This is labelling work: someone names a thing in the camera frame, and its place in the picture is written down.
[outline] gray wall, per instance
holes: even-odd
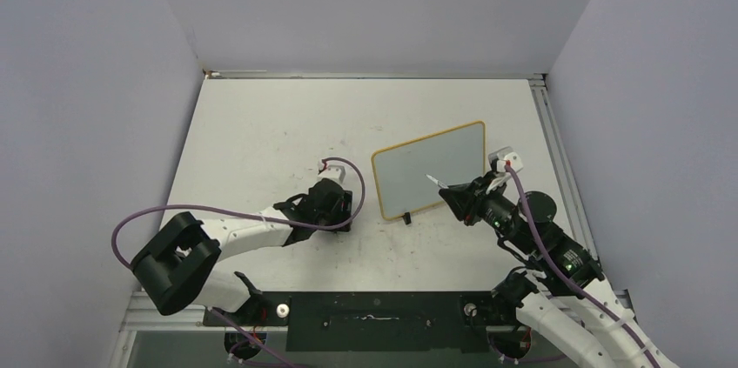
[[[212,70],[544,72],[589,0],[168,0]]]
[[[735,366],[738,0],[592,0],[548,85],[598,250],[681,366]]]
[[[2,366],[107,366],[202,74],[165,0],[0,7]]]

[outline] scuff mark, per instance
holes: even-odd
[[[376,318],[372,314],[367,314],[366,316],[357,316],[356,319],[358,320],[399,320],[399,318]]]

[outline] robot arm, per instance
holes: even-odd
[[[343,166],[326,166],[306,194],[264,209],[255,218],[197,220],[189,211],[174,216],[131,260],[131,270],[162,315],[189,304],[238,310],[260,295],[240,272],[218,262],[270,246],[288,246],[310,238],[319,228],[346,222],[352,193],[342,187]],[[345,224],[338,231],[349,231]]]
[[[513,177],[510,171],[522,168],[520,156],[505,148],[491,154],[489,162],[492,171],[485,176],[441,188],[440,196],[465,225],[481,220],[491,225],[498,245],[528,269],[538,271],[537,281],[568,304],[592,333],[573,321],[563,322],[560,316],[564,313],[557,313],[558,309],[521,274],[511,274],[493,294],[514,305],[521,323],[539,331],[580,366],[676,367],[634,322],[633,313],[616,299],[599,262],[554,223],[556,204],[549,196],[530,191],[517,204],[503,197],[506,182]]]

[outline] metal bolt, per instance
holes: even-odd
[[[474,303],[467,303],[464,306],[464,314],[467,316],[476,316],[477,315],[477,305]]]
[[[277,317],[286,318],[290,314],[290,306],[287,304],[280,304],[277,306]]]

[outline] tabletop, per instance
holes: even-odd
[[[413,215],[410,225],[385,221],[371,166],[379,149],[475,120],[486,124],[487,151],[510,145],[521,154],[526,191],[550,195],[560,206],[554,221],[571,235],[524,79],[206,79],[169,203],[261,211],[306,192],[322,157],[345,157],[367,182],[350,232],[317,232],[218,265],[264,291],[490,290],[517,264],[492,228],[466,227],[444,205]],[[359,180],[350,169],[345,184],[356,204]],[[512,188],[506,195],[517,201]]]

